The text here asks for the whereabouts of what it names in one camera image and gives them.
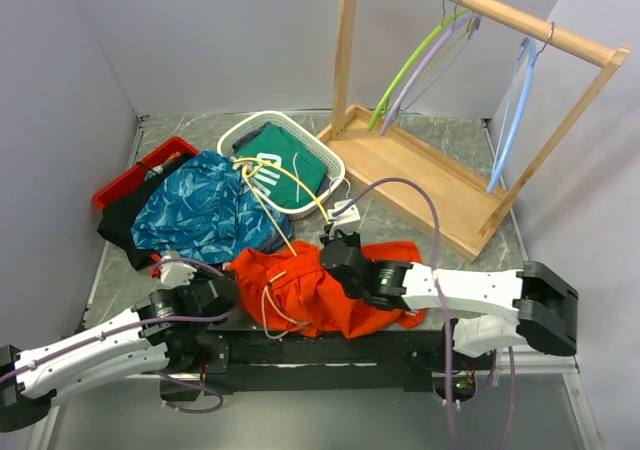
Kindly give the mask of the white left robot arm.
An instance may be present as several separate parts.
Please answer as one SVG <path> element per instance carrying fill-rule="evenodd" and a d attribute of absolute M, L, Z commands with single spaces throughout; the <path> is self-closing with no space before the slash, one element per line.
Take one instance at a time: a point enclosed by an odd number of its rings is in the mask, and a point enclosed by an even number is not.
<path fill-rule="evenodd" d="M 193 368 L 199 334 L 225 321 L 239 301 L 228 275 L 155 290 L 110 320 L 30 350 L 1 349 L 1 430 L 27 428 L 70 398 L 145 372 Z"/>

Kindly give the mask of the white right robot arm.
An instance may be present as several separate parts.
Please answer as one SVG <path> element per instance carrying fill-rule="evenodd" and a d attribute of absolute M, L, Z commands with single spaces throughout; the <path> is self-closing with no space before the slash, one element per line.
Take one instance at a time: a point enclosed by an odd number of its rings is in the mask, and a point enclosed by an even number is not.
<path fill-rule="evenodd" d="M 336 231 L 321 242 L 321 266 L 352 300 L 384 311 L 464 312 L 437 346 L 449 368 L 518 345 L 559 357 L 577 352 L 579 293 L 543 263 L 493 272 L 433 269 L 368 257 L 358 233 Z"/>

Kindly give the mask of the yellow plastic hanger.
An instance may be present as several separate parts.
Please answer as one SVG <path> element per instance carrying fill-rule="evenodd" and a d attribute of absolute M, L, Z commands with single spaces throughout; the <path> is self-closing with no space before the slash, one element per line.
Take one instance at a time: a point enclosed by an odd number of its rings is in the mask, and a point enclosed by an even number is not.
<path fill-rule="evenodd" d="M 286 246 L 288 247 L 288 249 L 290 250 L 290 252 L 294 256 L 297 255 L 297 252 L 294 249 L 294 247 L 291 244 L 291 242 L 289 241 L 289 239 L 287 238 L 285 232 L 279 226 L 277 220 L 273 217 L 271 211 L 267 209 L 267 206 L 265 204 L 266 198 L 265 197 L 260 197 L 259 194 L 258 194 L 258 191 L 254 188 L 254 186 L 250 182 L 250 179 L 259 170 L 261 170 L 264 167 L 270 167 L 272 169 L 275 169 L 276 171 L 278 171 L 282 175 L 285 175 L 290 180 L 294 181 L 297 185 L 299 185 L 310 196 L 310 198 L 312 199 L 312 202 L 320 210 L 320 213 L 323 216 L 323 218 L 325 220 L 325 223 L 326 224 L 330 224 L 329 223 L 328 212 L 327 212 L 326 208 L 324 207 L 323 200 L 320 197 L 318 197 L 316 194 L 314 194 L 308 188 L 308 186 L 298 176 L 292 174 L 291 172 L 289 172 L 288 170 L 282 168 L 281 166 L 276 165 L 275 163 L 269 162 L 269 161 L 264 160 L 264 159 L 259 159 L 259 158 L 256 158 L 256 157 L 233 158 L 232 162 L 233 162 L 233 166 L 236 169 L 240 169 L 241 176 L 242 176 L 245 184 L 248 186 L 249 190 L 254 194 L 256 200 L 259 202 L 259 204 L 262 207 L 263 211 L 268 216 L 269 220 L 271 221 L 273 226 L 276 228 L 276 230 L 277 230 L 278 234 L 280 235 L 280 237 L 282 238 L 283 242 L 286 244 Z"/>

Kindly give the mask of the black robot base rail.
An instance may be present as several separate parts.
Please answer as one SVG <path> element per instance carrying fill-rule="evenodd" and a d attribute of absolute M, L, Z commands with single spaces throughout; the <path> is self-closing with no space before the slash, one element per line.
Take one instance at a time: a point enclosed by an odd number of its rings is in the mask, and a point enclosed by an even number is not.
<path fill-rule="evenodd" d="M 445 370 L 442 330 L 383 330 L 271 340 L 257 330 L 211 328 L 175 373 L 223 395 L 261 391 L 377 390 L 431 392 Z"/>

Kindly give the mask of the orange drawstring shorts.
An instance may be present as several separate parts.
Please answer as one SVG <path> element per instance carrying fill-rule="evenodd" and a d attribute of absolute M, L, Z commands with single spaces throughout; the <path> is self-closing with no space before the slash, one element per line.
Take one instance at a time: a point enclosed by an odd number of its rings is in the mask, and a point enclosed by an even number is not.
<path fill-rule="evenodd" d="M 226 269 L 238 285 L 239 307 L 271 339 L 291 332 L 312 338 L 339 332 L 354 339 L 392 324 L 412 329 L 427 316 L 425 309 L 383 311 L 348 298 L 322 268 L 320 249 L 304 241 L 272 254 L 246 249 Z"/>

